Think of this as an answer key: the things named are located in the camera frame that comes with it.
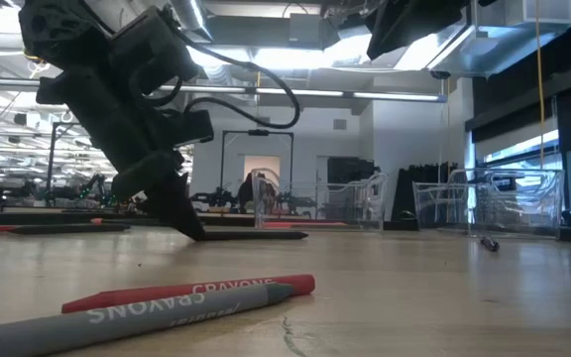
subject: desk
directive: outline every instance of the desk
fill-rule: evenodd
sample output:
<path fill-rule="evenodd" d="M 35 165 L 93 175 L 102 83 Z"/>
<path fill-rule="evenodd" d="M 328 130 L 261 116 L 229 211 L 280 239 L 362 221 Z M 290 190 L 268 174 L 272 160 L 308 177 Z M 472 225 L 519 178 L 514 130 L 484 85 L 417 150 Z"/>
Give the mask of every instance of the desk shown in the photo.
<path fill-rule="evenodd" d="M 143 227 L 0 234 L 0 323 L 104 290 L 311 273 L 313 296 L 62 356 L 571 355 L 571 243 L 500 243 L 495 254 L 433 232 L 211 243 Z"/>

